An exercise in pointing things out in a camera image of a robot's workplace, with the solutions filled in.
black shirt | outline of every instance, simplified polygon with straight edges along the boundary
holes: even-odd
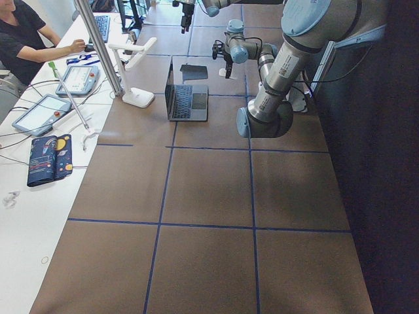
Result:
[[[46,24],[22,0],[14,0],[14,4],[16,10],[13,15],[19,21],[19,26],[13,26],[0,20],[0,60],[22,83],[28,85],[43,63],[20,59],[17,55],[24,46],[36,50],[46,48],[38,34],[38,29]]]

open laptop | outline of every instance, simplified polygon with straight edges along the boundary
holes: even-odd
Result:
[[[173,83],[173,60],[170,62],[166,83],[166,106],[170,121],[207,121],[208,86],[175,85]]]

laptop touchpad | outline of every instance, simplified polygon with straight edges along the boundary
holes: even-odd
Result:
[[[192,95],[192,109],[206,109],[207,108],[207,94],[193,94]]]

blue booklet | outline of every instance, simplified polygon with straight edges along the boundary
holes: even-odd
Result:
[[[45,136],[32,140],[27,186],[60,180],[73,172],[71,135]]]

person's hand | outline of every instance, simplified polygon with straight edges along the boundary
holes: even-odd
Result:
[[[77,52],[83,51],[83,49],[86,47],[86,43],[82,39],[76,39],[73,41],[73,43],[70,46],[70,50],[72,54],[75,54]]]

